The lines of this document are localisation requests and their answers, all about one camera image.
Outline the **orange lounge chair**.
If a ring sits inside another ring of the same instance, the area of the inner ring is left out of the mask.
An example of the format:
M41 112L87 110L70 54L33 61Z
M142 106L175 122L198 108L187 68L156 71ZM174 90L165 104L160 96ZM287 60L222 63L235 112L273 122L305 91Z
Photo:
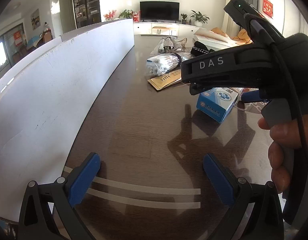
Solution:
M236 43L236 45L239 45L239 46L245 45L245 44L251 44L253 42L251 38L248 36L248 33L245 29L241 29L236 36L229 36L227 33L223 32L218 27L211 29L211 31L225 38L230 38Z

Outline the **dark glass display cabinet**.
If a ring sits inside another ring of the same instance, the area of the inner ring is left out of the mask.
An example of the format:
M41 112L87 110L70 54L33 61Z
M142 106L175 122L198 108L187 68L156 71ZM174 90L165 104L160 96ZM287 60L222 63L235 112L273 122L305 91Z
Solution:
M73 0L77 28L101 22L99 0Z

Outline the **black television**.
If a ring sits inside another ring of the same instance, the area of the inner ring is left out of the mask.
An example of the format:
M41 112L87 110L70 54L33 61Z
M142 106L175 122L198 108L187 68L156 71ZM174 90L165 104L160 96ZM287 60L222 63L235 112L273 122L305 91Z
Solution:
M179 3L166 1L141 1L141 20L179 20Z

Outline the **green potted plant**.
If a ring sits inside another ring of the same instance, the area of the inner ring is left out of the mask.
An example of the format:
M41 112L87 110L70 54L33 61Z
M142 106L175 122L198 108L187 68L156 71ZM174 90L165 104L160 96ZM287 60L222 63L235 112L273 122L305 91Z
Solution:
M202 14L200 11L196 12L194 10L192 11L191 18L194 19L194 25L197 27L202 27L204 24L208 23L208 20L210 19L205 14Z

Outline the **black knitted gloves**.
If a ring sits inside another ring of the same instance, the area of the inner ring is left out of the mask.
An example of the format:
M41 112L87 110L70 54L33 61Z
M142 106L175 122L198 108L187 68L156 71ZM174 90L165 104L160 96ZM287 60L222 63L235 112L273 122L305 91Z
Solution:
M205 44L199 41L195 41L190 53L194 56L201 56L211 52L215 52L213 49L208 49Z

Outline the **large white cardboard box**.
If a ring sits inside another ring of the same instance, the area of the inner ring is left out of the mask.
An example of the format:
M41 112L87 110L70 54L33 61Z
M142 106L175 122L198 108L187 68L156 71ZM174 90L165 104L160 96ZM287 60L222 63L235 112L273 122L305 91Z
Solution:
M0 79L0 218L17 222L32 180L61 176L96 97L134 46L132 20L63 34Z

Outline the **red flower vase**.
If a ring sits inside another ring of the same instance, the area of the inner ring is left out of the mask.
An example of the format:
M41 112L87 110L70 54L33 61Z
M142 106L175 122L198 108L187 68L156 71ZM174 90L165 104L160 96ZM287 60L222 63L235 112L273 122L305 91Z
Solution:
M104 15L105 20L106 21L114 20L116 12L117 12L116 10L112 10L112 11L109 11L108 13L106 13Z

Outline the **bagged wooden sticks bundle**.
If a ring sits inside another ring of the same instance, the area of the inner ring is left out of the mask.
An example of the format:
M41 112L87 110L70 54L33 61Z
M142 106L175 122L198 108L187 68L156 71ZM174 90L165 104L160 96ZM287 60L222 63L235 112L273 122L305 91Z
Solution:
M183 61L193 57L191 53L187 52L159 54L150 57L146 60L145 75L151 77L164 75L178 68Z

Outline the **blue white medicine box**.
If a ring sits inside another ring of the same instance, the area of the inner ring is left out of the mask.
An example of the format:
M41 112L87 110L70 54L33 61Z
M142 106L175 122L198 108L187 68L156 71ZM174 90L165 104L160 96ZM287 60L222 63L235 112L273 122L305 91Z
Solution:
M238 100L242 88L218 87L202 92L196 108L221 124Z

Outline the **tan HIH paper package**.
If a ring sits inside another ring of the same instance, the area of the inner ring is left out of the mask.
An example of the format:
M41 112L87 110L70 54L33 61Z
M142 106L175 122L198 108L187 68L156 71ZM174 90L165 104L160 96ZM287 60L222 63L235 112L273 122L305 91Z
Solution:
M176 69L176 70L173 70L172 72L166 73L164 75L153 77L153 78L147 80L147 82L156 91L160 91L162 89L165 89L169 86L172 86L176 83L181 82L181 70Z

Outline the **white tv cabinet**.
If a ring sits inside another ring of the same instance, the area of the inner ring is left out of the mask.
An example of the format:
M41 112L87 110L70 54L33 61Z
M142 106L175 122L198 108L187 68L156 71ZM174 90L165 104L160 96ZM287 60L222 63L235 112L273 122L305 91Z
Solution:
M139 22L133 24L135 35L192 37L202 27L177 23Z

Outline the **flat white box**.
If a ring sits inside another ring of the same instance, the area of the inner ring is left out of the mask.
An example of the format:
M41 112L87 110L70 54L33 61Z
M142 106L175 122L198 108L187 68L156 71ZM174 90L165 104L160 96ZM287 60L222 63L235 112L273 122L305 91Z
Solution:
M232 40L231 38L214 33L210 30L205 30L203 28L198 29L194 33L193 43L196 41L204 44L208 49L214 50L222 50L239 46L238 42Z

